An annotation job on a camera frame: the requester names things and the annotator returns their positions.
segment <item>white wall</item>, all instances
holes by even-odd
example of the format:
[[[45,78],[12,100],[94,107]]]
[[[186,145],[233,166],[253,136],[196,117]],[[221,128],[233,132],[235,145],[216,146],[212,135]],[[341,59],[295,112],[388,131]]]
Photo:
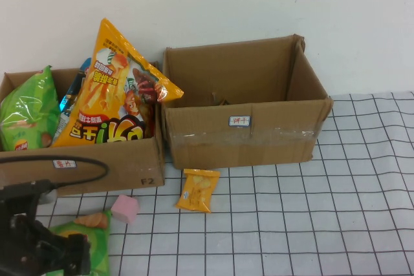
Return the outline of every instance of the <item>white wall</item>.
[[[103,17],[150,60],[297,33],[330,94],[414,89],[414,0],[0,0],[0,70],[80,66]]]

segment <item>black cable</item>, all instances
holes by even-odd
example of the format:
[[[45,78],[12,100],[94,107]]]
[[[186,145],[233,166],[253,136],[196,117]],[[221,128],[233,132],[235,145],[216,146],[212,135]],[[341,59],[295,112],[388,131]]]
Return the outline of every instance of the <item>black cable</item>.
[[[0,164],[14,163],[14,162],[31,162],[31,161],[48,161],[48,160],[64,160],[75,161],[100,166],[104,169],[104,172],[96,177],[81,179],[72,182],[57,182],[54,184],[55,189],[60,187],[75,186],[76,184],[85,184],[87,182],[101,180],[109,174],[109,166],[101,161],[94,160],[92,158],[82,158],[80,156],[67,156],[67,155],[26,155],[26,156],[10,156],[6,158],[0,158]]]

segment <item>orange snack bag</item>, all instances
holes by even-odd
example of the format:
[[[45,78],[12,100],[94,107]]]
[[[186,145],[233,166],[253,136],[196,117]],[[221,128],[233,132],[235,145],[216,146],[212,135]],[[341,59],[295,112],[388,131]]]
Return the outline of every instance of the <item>orange snack bag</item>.
[[[111,22],[103,19],[91,66],[69,122],[52,147],[149,138],[151,105],[182,95]]]
[[[219,171],[185,169],[186,184],[175,207],[211,213],[210,200],[219,181]]]

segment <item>chip bag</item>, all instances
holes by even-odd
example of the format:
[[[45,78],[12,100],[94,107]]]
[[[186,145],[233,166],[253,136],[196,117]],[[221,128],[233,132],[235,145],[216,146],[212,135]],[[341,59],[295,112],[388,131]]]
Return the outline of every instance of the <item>chip bag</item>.
[[[75,80],[72,82],[69,90],[66,92],[65,97],[63,97],[62,101],[60,102],[59,108],[61,114],[59,118],[58,129],[56,130],[56,133],[53,137],[53,142],[58,139],[60,133],[62,133],[62,130],[69,122],[69,116],[71,115],[76,98],[78,98],[80,88],[83,85],[86,73],[89,70],[89,66],[91,66],[91,58],[88,58],[83,62],[82,66],[79,68]]]
[[[88,236],[91,244],[91,272],[89,276],[110,276],[108,258],[109,225],[111,211],[95,213],[77,218],[73,222],[50,228],[51,232],[68,237],[71,234],[84,234]],[[53,271],[47,276],[63,276],[63,271]]]
[[[219,171],[185,169],[186,184],[175,207],[211,213],[210,200],[219,181]]]
[[[67,126],[52,146],[151,137],[148,127],[153,108],[145,105],[174,100],[182,95],[178,87],[103,19],[85,83]]]
[[[5,151],[48,147],[60,110],[50,66],[35,73],[1,103],[0,138]]]

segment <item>white grid paper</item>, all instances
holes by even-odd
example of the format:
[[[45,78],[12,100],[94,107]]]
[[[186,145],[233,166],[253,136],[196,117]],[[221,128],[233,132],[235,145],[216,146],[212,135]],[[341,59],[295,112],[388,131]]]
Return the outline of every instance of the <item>white grid paper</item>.
[[[133,195],[140,213],[111,224],[111,275],[411,275],[414,94],[335,98],[311,162],[223,168],[212,214],[174,207],[185,178],[167,158],[160,188],[59,198],[55,226]]]

